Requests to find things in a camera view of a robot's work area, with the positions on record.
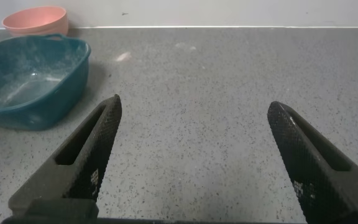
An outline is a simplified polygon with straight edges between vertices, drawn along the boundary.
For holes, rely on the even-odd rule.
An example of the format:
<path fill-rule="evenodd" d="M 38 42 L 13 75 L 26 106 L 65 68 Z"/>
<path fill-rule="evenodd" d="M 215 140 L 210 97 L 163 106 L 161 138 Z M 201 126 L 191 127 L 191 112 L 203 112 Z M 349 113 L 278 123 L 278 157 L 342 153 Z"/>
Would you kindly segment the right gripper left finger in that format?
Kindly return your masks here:
<path fill-rule="evenodd" d="M 9 199 L 13 215 L 36 200 L 96 202 L 122 116 L 119 95 L 102 102 Z"/>

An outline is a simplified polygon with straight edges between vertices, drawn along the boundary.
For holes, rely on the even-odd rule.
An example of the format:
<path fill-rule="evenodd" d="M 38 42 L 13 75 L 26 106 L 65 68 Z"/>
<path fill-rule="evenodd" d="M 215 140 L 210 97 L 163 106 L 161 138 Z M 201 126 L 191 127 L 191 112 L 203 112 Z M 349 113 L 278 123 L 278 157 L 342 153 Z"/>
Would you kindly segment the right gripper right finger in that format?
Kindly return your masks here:
<path fill-rule="evenodd" d="M 267 118 L 306 221 L 358 223 L 358 165 L 291 107 Z"/>

